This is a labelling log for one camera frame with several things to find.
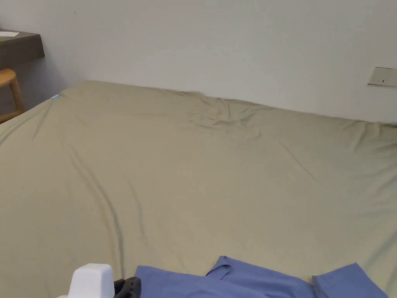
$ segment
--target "light switch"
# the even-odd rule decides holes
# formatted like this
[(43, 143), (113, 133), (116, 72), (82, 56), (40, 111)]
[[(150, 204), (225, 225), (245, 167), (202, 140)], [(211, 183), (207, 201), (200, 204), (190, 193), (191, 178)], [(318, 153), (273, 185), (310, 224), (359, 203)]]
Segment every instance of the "light switch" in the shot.
[(397, 87), (397, 69), (375, 67), (368, 85)]

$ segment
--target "white wall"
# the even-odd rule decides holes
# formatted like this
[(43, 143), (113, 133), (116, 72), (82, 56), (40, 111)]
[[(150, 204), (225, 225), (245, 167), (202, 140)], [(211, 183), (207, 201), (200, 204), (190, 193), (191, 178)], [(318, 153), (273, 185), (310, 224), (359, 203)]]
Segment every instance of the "white wall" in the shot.
[(201, 91), (292, 110), (397, 121), (396, 0), (13, 0), (0, 26), (42, 35), (18, 68), (28, 105), (82, 80)]

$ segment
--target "bed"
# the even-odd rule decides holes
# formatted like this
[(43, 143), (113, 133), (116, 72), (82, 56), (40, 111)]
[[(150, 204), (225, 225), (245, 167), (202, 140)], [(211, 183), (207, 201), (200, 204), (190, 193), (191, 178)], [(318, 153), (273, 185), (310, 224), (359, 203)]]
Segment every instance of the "bed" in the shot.
[(2, 297), (219, 255), (306, 280), (357, 262), (397, 297), (391, 124), (88, 81), (0, 125), (0, 162)]

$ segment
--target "wooden stool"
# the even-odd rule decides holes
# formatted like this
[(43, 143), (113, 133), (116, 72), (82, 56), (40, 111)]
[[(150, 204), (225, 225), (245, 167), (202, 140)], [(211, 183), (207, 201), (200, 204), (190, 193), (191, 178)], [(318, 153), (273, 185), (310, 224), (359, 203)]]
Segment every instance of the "wooden stool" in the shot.
[(17, 75), (11, 69), (0, 70), (0, 88), (7, 85), (10, 85), (12, 96), (15, 102), (16, 111), (9, 114), (1, 115), (0, 123), (8, 121), (22, 114), (25, 111), (25, 107), (23, 106), (21, 100), (21, 90), (19, 89)]

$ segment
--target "blue shirt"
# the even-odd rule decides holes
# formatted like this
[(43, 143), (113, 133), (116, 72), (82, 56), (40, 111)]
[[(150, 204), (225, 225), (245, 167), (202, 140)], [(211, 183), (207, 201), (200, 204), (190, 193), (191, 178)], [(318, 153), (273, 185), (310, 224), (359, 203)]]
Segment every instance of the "blue shirt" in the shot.
[(225, 256), (205, 277), (148, 266), (138, 266), (135, 275), (141, 298), (387, 298), (357, 264), (313, 276), (313, 285)]

